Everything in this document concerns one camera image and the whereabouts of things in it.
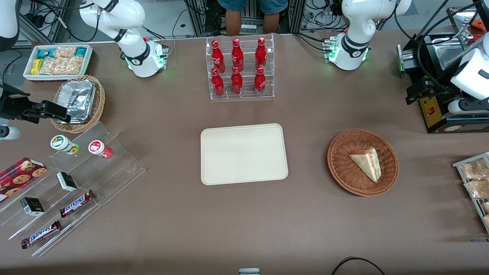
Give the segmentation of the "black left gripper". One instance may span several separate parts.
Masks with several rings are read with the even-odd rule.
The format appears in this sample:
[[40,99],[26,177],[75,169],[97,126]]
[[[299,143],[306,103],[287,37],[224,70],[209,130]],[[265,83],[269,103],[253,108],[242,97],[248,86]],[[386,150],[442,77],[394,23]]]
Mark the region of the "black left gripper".
[[443,88],[442,85],[436,84],[429,77],[423,76],[421,80],[406,89],[406,94],[406,104],[411,105],[418,100],[424,98],[432,99],[439,95],[449,95],[449,99],[458,98],[460,97],[460,90],[450,85]]

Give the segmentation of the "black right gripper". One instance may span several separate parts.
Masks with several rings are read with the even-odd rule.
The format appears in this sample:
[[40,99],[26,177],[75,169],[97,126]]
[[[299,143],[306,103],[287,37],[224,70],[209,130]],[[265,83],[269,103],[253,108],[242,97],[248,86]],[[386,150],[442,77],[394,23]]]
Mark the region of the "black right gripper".
[[40,119],[49,118],[64,123],[71,122],[67,108],[54,102],[44,100],[35,103],[29,100],[30,94],[22,92],[11,85],[1,85],[0,116],[6,120],[24,120],[39,123]]

